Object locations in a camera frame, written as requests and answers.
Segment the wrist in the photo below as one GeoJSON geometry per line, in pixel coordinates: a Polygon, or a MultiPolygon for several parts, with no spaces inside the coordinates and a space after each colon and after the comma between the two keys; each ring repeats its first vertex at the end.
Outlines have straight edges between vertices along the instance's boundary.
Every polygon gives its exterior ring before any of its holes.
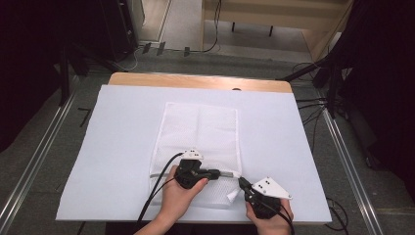
{"type": "Polygon", "coordinates": [[[162,235],[165,234],[171,226],[173,226],[175,221],[168,218],[167,215],[158,214],[153,221],[148,223],[146,226],[144,226],[142,229],[137,231],[135,235],[146,235],[146,234],[152,234],[152,235],[162,235]]]}
{"type": "Polygon", "coordinates": [[[258,235],[290,235],[290,229],[257,229],[258,235]]]}
{"type": "Polygon", "coordinates": [[[160,211],[154,219],[154,222],[156,222],[160,227],[166,228],[165,231],[167,231],[171,226],[173,226],[173,224],[176,222],[176,219],[174,219],[174,216],[171,214],[166,214],[160,211]]]}

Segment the white fabric pouch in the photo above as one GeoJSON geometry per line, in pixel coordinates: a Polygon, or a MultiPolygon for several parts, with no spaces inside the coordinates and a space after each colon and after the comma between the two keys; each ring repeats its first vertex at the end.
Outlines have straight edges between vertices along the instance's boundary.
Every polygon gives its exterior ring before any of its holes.
{"type": "MultiPolygon", "coordinates": [[[[150,192],[171,157],[193,148],[204,156],[201,168],[241,175],[238,134],[238,112],[235,109],[166,103],[150,165],[150,192]]],[[[172,162],[166,172],[179,163],[180,157],[172,162]]],[[[192,206],[226,209],[238,192],[237,178],[219,177],[208,183],[193,200],[192,206]]],[[[161,203],[161,192],[152,203],[161,203]]]]}

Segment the human hand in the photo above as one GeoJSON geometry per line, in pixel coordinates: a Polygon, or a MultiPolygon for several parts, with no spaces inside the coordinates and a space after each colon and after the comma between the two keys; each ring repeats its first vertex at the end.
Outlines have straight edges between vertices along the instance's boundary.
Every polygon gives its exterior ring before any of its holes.
{"type": "MultiPolygon", "coordinates": [[[[259,235],[289,235],[290,225],[280,215],[276,214],[270,219],[259,219],[255,216],[254,209],[251,204],[246,203],[247,217],[255,224],[259,235]]],[[[294,219],[293,212],[290,208],[290,203],[287,199],[281,199],[281,206],[283,206],[288,214],[281,209],[280,213],[291,219],[294,219]]]]}
{"type": "MultiPolygon", "coordinates": [[[[165,182],[174,177],[176,169],[177,165],[174,165],[165,182]]],[[[163,217],[163,219],[167,219],[168,222],[173,224],[188,210],[192,200],[204,189],[207,183],[208,180],[203,178],[191,189],[184,189],[175,179],[166,183],[162,187],[161,210],[158,217],[163,217]]]]}

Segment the hand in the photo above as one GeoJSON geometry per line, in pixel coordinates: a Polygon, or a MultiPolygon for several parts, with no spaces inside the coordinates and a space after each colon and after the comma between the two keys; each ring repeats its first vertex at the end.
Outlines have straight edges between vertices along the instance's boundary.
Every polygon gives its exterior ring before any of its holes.
{"type": "MultiPolygon", "coordinates": [[[[176,169],[177,165],[174,165],[165,182],[174,177],[176,169]]],[[[192,200],[202,191],[202,189],[204,189],[207,183],[208,180],[203,178],[199,180],[193,188],[184,189],[175,179],[167,182],[162,187],[162,202],[158,215],[153,221],[137,231],[135,235],[162,235],[167,232],[177,219],[183,216],[192,200]]]]}
{"type": "MultiPolygon", "coordinates": [[[[165,182],[174,177],[176,169],[177,165],[174,165],[165,182]]],[[[204,189],[207,183],[208,180],[203,178],[191,189],[182,188],[175,179],[165,184],[162,188],[162,202],[159,216],[169,217],[170,222],[173,221],[174,223],[188,210],[192,200],[204,189]]]]}
{"type": "MultiPolygon", "coordinates": [[[[291,219],[294,219],[290,203],[287,199],[281,199],[281,205],[287,210],[291,219]]],[[[270,219],[259,219],[255,216],[251,204],[246,203],[247,217],[255,224],[259,235],[289,235],[290,225],[280,215],[276,214],[270,219]]],[[[281,209],[280,213],[287,216],[287,213],[281,209]]]]}

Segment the table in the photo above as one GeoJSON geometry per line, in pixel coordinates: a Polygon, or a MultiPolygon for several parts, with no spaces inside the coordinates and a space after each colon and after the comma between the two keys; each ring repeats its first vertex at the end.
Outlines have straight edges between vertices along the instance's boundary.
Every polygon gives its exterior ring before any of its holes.
{"type": "MultiPolygon", "coordinates": [[[[214,20],[218,0],[202,2],[202,49],[205,20],[214,20]]],[[[343,31],[353,0],[222,0],[220,21],[301,28],[318,61],[337,32],[343,31]]]]}
{"type": "MultiPolygon", "coordinates": [[[[238,109],[243,175],[251,182],[271,176],[289,191],[294,223],[331,221],[288,82],[122,72],[102,87],[57,220],[136,220],[148,197],[148,167],[167,101],[238,109]]],[[[190,207],[179,222],[247,223],[244,203],[240,193],[227,210],[190,207]]],[[[150,206],[144,219],[158,211],[150,206]]]]}

